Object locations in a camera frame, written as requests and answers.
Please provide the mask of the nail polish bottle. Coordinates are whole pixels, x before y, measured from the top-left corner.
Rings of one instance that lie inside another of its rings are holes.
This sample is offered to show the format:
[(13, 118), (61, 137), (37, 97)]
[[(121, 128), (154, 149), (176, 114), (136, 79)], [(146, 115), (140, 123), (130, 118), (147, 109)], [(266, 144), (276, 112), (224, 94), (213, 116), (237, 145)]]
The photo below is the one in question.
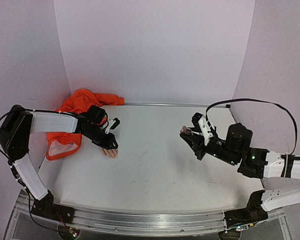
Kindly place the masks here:
[(192, 135), (193, 134), (192, 130), (189, 127), (186, 127), (185, 125), (182, 126), (180, 133), (182, 135)]

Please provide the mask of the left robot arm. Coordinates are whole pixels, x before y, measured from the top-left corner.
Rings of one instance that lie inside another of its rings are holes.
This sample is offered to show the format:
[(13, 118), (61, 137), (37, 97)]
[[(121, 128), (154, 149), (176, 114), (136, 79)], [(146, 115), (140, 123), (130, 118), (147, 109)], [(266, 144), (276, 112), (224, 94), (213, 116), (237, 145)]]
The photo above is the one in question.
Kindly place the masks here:
[(118, 118), (109, 118), (104, 109), (95, 105), (82, 113), (26, 109), (14, 105), (0, 118), (0, 152), (7, 158), (16, 181), (39, 200), (39, 212), (51, 219), (57, 215), (58, 208), (45, 198), (50, 192), (30, 158), (30, 136), (34, 133), (80, 134), (100, 148), (116, 150), (119, 145), (111, 131), (119, 124)]

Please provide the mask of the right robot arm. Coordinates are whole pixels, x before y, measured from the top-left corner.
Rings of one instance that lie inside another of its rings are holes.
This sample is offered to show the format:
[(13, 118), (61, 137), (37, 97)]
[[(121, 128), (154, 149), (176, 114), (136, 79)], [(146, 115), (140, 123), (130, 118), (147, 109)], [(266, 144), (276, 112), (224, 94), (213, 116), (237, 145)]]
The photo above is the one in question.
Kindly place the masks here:
[[(179, 135), (198, 160), (208, 154), (227, 164), (238, 166), (237, 172), (248, 178), (291, 178), (300, 181), (300, 155), (251, 147), (253, 132), (241, 123), (230, 125), (224, 140), (202, 121), (195, 127), (183, 126)], [(286, 188), (253, 192), (250, 200), (253, 206), (264, 212), (299, 204), (300, 182)]]

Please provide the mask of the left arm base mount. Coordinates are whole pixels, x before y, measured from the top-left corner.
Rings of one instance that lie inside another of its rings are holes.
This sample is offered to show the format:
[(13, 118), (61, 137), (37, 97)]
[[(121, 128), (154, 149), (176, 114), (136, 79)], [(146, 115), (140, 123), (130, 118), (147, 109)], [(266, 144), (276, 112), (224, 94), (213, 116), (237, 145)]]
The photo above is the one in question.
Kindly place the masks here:
[(64, 225), (73, 222), (75, 209), (70, 206), (54, 203), (54, 196), (49, 190), (47, 195), (40, 200), (34, 196), (32, 197), (34, 202), (30, 209), (31, 214), (53, 221), (59, 221)]

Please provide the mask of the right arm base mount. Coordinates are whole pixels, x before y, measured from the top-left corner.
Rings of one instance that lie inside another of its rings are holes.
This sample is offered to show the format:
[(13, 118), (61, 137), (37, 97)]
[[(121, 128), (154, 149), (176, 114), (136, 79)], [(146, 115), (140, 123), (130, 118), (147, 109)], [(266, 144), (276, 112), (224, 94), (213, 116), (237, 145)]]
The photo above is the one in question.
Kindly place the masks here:
[(233, 229), (237, 226), (255, 224), (268, 219), (268, 212), (262, 208), (262, 196), (264, 190), (253, 192), (246, 207), (228, 210), (224, 213), (226, 229)]

